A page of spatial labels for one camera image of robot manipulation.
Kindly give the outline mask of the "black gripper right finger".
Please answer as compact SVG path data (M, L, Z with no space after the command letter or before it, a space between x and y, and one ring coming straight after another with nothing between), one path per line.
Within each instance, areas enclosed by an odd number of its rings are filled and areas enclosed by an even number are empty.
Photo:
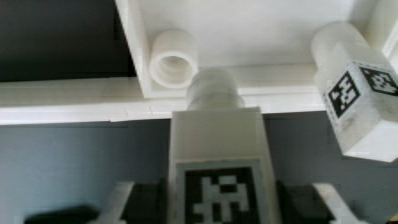
M331 183L278 182L283 224L368 224L352 212Z

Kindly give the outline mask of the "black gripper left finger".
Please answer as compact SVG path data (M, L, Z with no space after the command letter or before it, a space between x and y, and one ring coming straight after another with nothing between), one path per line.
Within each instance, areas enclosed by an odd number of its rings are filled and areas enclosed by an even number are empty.
M118 182L100 216L89 224L166 224L164 182Z

